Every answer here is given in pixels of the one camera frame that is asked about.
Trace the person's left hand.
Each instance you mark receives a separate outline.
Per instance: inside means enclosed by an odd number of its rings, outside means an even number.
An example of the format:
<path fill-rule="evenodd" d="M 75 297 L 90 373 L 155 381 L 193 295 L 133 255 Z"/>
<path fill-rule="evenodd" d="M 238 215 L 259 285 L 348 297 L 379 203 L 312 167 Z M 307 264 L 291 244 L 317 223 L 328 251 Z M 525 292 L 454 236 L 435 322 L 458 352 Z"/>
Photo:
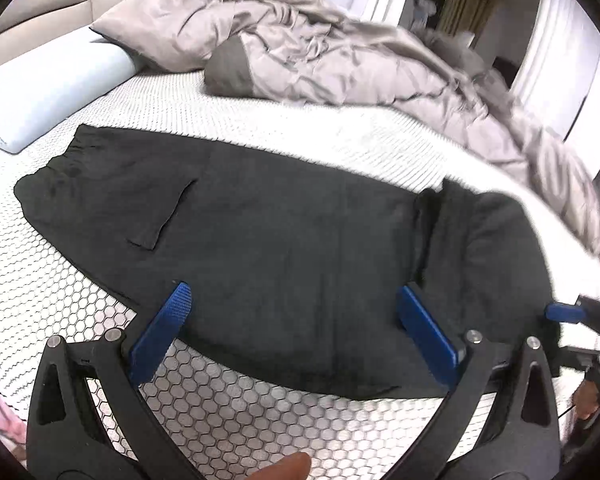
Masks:
<path fill-rule="evenodd" d="M 306 480 L 311 464 L 311 457 L 305 452 L 294 453 L 250 474 L 248 480 Z"/>

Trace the person's right hand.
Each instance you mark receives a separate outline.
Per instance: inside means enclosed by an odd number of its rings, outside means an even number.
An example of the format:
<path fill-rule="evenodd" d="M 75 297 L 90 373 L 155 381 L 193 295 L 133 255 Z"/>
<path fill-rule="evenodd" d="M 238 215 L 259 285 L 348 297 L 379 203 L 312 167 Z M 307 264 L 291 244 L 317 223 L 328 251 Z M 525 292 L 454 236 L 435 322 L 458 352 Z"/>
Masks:
<path fill-rule="evenodd" d="M 598 411 L 600 408 L 599 395 L 595 382 L 584 380 L 580 383 L 572 396 L 574 411 L 578 419 L 587 420 Z"/>

